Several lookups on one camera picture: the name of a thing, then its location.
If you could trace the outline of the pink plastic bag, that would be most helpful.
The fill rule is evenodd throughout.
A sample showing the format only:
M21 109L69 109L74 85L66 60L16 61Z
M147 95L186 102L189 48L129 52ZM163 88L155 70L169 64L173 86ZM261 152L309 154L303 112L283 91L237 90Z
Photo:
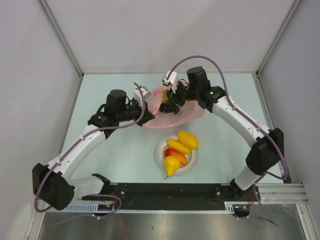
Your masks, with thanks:
M169 86L159 86L151 92L151 96L146 99L148 110L155 116L154 119L143 124L143 127L149 129L169 129L178 127L182 124L189 123L205 113L197 101L187 101L184 106L179 109L178 113L164 113L160 111L163 100L163 93L169 90Z

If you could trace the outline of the yellow fake lemon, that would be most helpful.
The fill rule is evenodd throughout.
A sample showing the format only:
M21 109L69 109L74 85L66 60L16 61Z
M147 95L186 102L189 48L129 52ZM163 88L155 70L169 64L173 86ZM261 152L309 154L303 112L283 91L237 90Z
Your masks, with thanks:
M167 140L167 146L171 149L183 153L184 155L190 154L192 152L190 148L183 145L180 141L172 138Z

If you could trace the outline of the red orange fake mango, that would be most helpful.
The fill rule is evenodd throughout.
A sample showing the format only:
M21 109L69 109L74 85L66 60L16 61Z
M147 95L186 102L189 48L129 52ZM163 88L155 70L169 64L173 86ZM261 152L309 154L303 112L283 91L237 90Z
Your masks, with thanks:
M166 157L173 156L173 157L177 158L179 160L180 164L183 166L185 166L187 164L186 156L178 150L175 150L172 148L167 148L165 150L164 154Z

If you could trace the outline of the yellow fake mango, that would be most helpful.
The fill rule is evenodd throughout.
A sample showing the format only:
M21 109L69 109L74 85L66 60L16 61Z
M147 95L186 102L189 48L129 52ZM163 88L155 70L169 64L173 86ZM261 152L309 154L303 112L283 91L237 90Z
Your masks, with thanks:
M195 135L185 130L180 130L177 137L178 140L189 149L196 150L199 148L199 140Z

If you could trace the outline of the yellow fake pear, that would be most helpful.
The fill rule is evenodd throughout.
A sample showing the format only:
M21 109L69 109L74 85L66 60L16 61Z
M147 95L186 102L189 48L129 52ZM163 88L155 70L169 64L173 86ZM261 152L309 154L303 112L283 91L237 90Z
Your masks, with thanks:
M181 166L180 161L174 156L167 156L164 159L166 178L171 177Z

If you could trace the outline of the white paper plate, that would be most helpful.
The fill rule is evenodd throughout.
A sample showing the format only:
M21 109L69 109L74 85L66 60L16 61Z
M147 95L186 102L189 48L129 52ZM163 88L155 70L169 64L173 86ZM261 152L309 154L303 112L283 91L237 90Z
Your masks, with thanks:
M183 145L177 135L163 138L155 148L155 160L169 177L189 173L196 166L198 158L198 149Z

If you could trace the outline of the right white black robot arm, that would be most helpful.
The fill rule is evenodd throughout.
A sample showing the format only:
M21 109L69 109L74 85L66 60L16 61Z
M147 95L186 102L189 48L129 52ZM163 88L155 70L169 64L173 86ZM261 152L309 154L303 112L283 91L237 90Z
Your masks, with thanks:
M230 183L231 196L242 201L254 183L267 174L271 167L284 161L284 134L279 128L270 129L260 124L247 115L224 89L211 86L201 66L187 70L186 74L187 85L180 81L175 71L163 75L162 83L169 87L168 99L178 107L187 101L196 101L202 109L227 122L250 147L245 167Z

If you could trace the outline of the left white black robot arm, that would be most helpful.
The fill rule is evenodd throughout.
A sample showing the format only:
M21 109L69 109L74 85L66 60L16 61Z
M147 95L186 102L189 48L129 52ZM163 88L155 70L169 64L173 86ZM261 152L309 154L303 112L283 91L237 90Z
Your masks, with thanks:
M32 169L32 190L35 195L34 208L40 213L38 201L42 200L58 211L65 209L73 199L96 196L105 200L110 196L109 180L98 173L87 178L71 180L71 176L86 157L110 135L122 129L120 123L142 126L154 119L148 110L146 99L151 92L145 86L137 86L133 98L120 89L111 90L97 112L65 151L46 165L38 163Z

